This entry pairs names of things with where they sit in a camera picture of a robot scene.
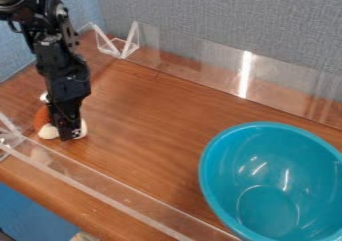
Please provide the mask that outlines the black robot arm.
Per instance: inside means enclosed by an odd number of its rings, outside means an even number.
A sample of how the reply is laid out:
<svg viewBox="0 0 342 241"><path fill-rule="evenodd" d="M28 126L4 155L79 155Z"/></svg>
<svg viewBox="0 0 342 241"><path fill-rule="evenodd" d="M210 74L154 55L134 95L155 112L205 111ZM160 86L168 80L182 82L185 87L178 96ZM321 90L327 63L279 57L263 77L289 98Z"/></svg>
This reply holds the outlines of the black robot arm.
<svg viewBox="0 0 342 241"><path fill-rule="evenodd" d="M79 45L68 9L62 0L0 0L0 20L20 33L36 56L36 69L44 78L48 123L39 129L44 139L80 139L87 134L80 115L84 98L91 94L91 73Z"/></svg>

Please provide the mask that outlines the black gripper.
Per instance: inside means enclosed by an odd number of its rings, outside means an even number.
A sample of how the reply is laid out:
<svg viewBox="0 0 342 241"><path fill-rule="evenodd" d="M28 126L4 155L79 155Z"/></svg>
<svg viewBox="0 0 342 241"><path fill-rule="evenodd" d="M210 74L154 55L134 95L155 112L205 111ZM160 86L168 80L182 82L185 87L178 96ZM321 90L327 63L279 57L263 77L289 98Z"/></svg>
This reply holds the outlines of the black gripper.
<svg viewBox="0 0 342 241"><path fill-rule="evenodd" d="M43 60L42 76L46 82L42 102L48 107L51 124L58 128L62 141L76 139L82 136L80 105L91 94L91 74L86 60Z"/></svg>

